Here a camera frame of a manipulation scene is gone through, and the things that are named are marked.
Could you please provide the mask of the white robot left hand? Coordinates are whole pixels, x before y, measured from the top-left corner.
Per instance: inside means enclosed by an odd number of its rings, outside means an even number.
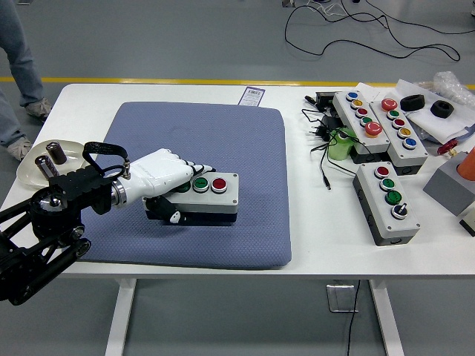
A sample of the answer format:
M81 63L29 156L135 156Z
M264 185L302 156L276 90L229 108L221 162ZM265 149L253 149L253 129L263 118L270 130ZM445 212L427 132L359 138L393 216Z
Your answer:
M162 216L165 220L177 224L181 214L163 195L190 182L191 178L213 170L209 165L197 165L181 159L169 149L161 148L132 162L117 178L116 205L124 207L138 199L145 199L148 210L164 208Z

